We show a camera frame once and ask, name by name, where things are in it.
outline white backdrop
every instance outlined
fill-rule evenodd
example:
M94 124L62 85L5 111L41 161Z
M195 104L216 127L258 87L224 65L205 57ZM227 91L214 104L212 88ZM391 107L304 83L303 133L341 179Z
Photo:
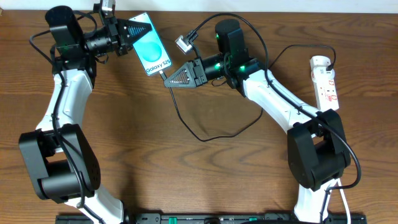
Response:
M92 10L100 0L0 0L3 9ZM398 0L116 0L116 10L398 13Z

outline white cable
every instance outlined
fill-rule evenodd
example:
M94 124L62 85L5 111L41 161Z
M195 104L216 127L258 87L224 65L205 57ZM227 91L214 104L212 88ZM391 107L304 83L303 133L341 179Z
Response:
M340 178L337 179L337 184L342 186ZM346 209L347 214L347 224L351 224L351 214L349 213L348 203L346 199L346 195L344 194L344 190L340 189L341 199L343 199L344 208Z

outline wood grain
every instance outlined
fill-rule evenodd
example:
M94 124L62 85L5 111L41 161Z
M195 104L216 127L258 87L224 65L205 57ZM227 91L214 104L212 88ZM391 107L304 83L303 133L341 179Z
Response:
M117 12L129 18L139 12ZM3 11L0 17L0 223L53 223L65 205L39 200L18 148L33 131L53 90L50 65L29 45L47 29L44 11ZM150 12L173 67L184 56L174 40L211 13ZM382 14L240 13L266 41L270 60L289 44L330 44L337 51L338 110L346 137L361 161L363 178L347 190L352 212L369 223L398 219L398 16ZM203 55L216 53L213 19L199 31ZM89 21L82 21L85 30ZM264 59L244 25L251 55ZM50 35L37 39L48 52ZM308 59L323 49L291 49L274 75L301 99L315 103ZM206 138L231 134L254 119L258 106L227 86L175 90L182 116ZM147 77L135 53L98 65L83 130L99 160L104 185L133 212L253 213L293 209L298 184L287 165L286 136L267 114L234 139L197 141L180 123L160 77ZM343 183L355 178L346 169ZM343 212L334 193L330 210Z

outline white power strip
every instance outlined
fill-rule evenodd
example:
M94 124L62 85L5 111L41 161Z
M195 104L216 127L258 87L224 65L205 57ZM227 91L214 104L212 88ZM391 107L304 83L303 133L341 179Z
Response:
M339 108L334 80L335 70L326 70L330 63L328 57L319 55L312 57L310 60L311 79L317 98L317 107L320 111L337 110Z

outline wooden surface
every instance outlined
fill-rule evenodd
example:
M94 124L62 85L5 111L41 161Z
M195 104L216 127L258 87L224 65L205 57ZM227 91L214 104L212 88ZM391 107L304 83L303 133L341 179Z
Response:
M139 12L117 12L130 18ZM53 223L76 210L35 195L18 148L47 109L50 65L28 43L48 27L44 11L3 11L0 17L0 223ZM150 12L173 61L185 57L174 40L212 13ZM360 184L346 190L352 212L369 223L398 219L398 16L377 14L242 13L266 41L270 61L289 44L330 44L337 51L338 110L362 165ZM202 54L217 53L214 25L199 31ZM89 21L82 22L89 30ZM242 24L251 55L264 59L257 37ZM37 39L48 52L50 35ZM309 58L325 49L291 49L272 71L298 97L315 104ZM231 134L259 107L227 86L175 90L182 116L202 138ZM180 123L160 77L147 77L134 52L98 65L83 122L101 167L102 183L133 212L254 213L293 209L298 184L287 164L286 135L265 114L234 139L197 141ZM343 183L355 178L354 165ZM343 212L333 193L332 212Z

